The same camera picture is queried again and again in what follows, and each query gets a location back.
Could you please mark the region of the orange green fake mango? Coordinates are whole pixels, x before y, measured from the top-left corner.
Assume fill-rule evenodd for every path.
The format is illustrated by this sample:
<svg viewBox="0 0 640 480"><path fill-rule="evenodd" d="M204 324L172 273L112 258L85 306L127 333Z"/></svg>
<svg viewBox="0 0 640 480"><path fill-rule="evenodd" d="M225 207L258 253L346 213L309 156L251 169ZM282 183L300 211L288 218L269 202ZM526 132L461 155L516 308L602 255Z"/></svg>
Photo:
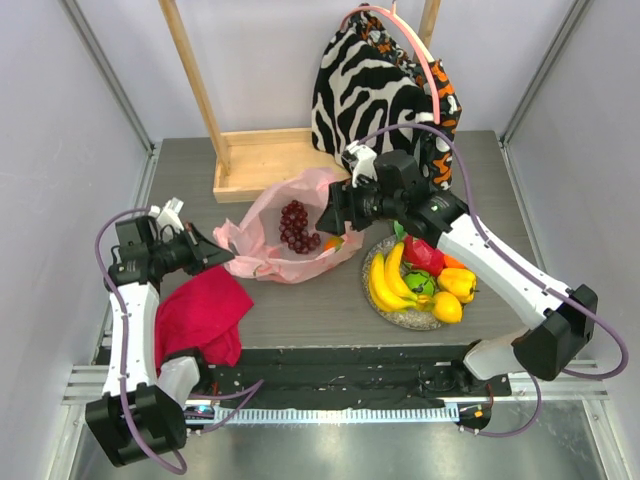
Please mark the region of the orange green fake mango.
<svg viewBox="0 0 640 480"><path fill-rule="evenodd" d="M339 251L341 249L343 243L344 243L344 239L342 237L332 236L326 241L323 250L324 251L328 251L328 250Z"/></svg>

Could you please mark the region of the fake dark grapes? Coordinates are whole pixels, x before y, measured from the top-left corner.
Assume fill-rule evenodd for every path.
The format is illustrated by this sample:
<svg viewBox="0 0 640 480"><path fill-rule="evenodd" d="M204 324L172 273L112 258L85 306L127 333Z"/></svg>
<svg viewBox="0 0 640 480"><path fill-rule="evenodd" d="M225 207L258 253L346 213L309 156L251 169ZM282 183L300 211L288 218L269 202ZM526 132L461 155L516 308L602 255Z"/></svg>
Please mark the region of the fake dark grapes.
<svg viewBox="0 0 640 480"><path fill-rule="evenodd" d="M292 200L281 209L280 241L298 255L307 255L318 249L321 238L309 231L309 214L305 205Z"/></svg>

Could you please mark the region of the pink plastic bag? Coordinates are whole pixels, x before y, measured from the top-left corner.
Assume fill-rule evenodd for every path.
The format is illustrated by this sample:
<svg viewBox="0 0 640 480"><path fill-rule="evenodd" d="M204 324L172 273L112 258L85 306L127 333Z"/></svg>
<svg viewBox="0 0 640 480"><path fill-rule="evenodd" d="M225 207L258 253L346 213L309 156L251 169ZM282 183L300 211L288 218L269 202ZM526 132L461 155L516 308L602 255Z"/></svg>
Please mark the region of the pink plastic bag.
<svg viewBox="0 0 640 480"><path fill-rule="evenodd" d="M332 238L319 232L315 223L328 202L329 185L338 180L328 168L303 171L292 180L268 187L251 205L240 223L227 219L213 230L216 243L234 252L224 267L233 276L283 284L297 284L319 276L352 258L363 246L364 234L351 229L337 246L327 249ZM282 209L298 201L307 212L305 230L319 245L295 250L284 236Z"/></svg>

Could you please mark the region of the small fake banana bunch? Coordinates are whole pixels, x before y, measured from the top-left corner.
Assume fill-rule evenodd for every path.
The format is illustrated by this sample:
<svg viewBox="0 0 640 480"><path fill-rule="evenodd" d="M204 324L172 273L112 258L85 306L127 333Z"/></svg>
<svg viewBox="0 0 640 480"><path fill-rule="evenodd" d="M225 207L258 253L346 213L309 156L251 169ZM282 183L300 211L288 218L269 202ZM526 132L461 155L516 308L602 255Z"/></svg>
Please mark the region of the small fake banana bunch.
<svg viewBox="0 0 640 480"><path fill-rule="evenodd" d="M411 306L409 308L418 306L419 310L425 309L426 305L432 302L432 297L429 295L418 295L412 292L401 277L400 270L403 251L404 245L399 242L391 249L386 257L384 269L387 285L396 295L410 302Z"/></svg>

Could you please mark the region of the fake red fruit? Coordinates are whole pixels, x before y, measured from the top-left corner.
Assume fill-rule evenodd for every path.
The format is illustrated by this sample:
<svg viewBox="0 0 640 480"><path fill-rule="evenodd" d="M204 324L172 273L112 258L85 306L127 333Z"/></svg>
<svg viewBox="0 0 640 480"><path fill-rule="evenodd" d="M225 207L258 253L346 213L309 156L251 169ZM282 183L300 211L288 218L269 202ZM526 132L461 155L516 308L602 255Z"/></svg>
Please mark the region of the fake red fruit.
<svg viewBox="0 0 640 480"><path fill-rule="evenodd" d="M424 270L438 277L445 268L444 254L424 240L409 235L399 222L394 221L393 227L397 241L404 245L404 263L411 269Z"/></svg>

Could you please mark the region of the fake green apple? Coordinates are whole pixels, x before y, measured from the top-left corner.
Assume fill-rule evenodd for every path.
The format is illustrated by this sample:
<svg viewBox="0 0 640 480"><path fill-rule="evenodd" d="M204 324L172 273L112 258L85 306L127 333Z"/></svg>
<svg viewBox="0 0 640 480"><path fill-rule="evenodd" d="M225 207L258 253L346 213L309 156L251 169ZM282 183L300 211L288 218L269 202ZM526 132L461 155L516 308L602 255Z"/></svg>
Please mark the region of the fake green apple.
<svg viewBox="0 0 640 480"><path fill-rule="evenodd" d="M410 270L404 275L403 280L407 287L418 295L432 296L436 293L436 279L424 270Z"/></svg>

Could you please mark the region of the fake orange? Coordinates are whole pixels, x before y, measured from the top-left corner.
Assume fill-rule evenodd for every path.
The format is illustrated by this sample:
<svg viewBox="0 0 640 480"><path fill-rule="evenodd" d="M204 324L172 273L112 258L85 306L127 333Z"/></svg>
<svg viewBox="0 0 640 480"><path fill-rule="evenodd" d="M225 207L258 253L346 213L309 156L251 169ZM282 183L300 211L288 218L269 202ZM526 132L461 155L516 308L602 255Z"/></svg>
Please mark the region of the fake orange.
<svg viewBox="0 0 640 480"><path fill-rule="evenodd" d="M466 266L459 260L449 256L444 256L444 265L446 268L466 269Z"/></svg>

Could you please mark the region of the fake yellow mango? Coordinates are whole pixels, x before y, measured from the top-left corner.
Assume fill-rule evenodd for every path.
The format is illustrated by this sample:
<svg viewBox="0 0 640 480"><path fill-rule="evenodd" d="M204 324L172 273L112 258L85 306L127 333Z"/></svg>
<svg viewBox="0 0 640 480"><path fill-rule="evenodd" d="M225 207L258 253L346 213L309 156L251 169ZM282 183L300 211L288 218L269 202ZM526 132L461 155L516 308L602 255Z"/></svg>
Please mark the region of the fake yellow mango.
<svg viewBox="0 0 640 480"><path fill-rule="evenodd" d="M437 277L441 290L454 295L462 304L474 300L477 291L477 277L470 270L463 268L445 268Z"/></svg>

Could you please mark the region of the fake yellow lemon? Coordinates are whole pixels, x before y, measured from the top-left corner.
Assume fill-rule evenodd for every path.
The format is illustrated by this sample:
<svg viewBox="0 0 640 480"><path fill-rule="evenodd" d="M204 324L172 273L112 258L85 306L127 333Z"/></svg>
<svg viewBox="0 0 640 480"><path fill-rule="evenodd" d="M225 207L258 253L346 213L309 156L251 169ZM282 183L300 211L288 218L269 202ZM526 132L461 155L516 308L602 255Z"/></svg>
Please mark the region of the fake yellow lemon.
<svg viewBox="0 0 640 480"><path fill-rule="evenodd" d="M463 307L453 294L439 291L432 297L431 313L443 323L456 324L462 321Z"/></svg>

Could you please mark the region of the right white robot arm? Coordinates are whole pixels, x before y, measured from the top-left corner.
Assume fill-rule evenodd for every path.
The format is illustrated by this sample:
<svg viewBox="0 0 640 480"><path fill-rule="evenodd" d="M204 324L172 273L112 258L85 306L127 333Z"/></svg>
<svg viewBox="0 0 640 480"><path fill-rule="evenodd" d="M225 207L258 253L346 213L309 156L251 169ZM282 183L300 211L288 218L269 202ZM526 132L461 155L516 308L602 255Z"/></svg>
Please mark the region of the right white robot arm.
<svg viewBox="0 0 640 480"><path fill-rule="evenodd" d="M472 395L497 375L527 372L552 381L590 341L597 295L575 290L532 265L470 215L449 191L432 191L416 160L402 150L381 155L358 143L341 155L351 173L329 187L319 230L341 236L377 220L396 220L429 246L461 261L517 314L522 331L472 344L451 371L457 391Z"/></svg>

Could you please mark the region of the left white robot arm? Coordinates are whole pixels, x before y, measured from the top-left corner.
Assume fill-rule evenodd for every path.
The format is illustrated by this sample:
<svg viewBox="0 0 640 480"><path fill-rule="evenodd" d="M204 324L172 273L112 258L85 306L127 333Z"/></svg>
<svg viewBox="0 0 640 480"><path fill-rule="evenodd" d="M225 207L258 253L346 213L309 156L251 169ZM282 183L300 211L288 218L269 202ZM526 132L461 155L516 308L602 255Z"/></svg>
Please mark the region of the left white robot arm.
<svg viewBox="0 0 640 480"><path fill-rule="evenodd" d="M85 406L85 420L116 467L150 459L183 475L180 454L187 432L183 409L188 397L205 397L213 385L203 354L180 350L164 367L155 365L155 320L165 275L182 270L196 276L233 259L172 207L136 208L108 220L118 239L112 263L101 266L109 292L113 340L99 399Z"/></svg>

